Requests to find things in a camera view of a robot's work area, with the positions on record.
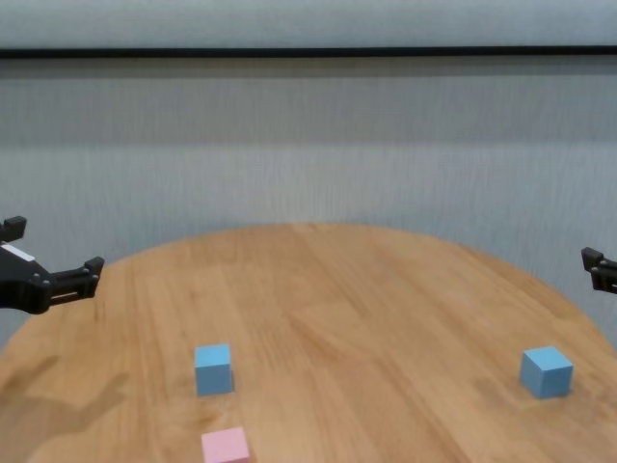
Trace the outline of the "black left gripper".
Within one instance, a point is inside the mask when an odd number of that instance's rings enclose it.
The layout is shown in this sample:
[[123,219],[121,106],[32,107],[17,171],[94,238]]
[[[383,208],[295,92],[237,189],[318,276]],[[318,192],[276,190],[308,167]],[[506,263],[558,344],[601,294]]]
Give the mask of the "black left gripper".
[[[12,242],[25,233],[27,219],[14,216],[0,226],[0,241]],[[50,306],[93,298],[105,264],[102,257],[81,267],[50,273],[15,246],[1,244],[1,308],[42,314]]]

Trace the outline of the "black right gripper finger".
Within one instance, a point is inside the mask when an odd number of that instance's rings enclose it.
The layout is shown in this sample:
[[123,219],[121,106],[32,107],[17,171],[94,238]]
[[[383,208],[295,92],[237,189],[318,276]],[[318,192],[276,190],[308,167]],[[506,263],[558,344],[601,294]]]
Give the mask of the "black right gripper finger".
[[607,259],[603,253],[585,247],[581,250],[583,268],[590,274],[595,290],[615,293],[617,283],[616,262]]

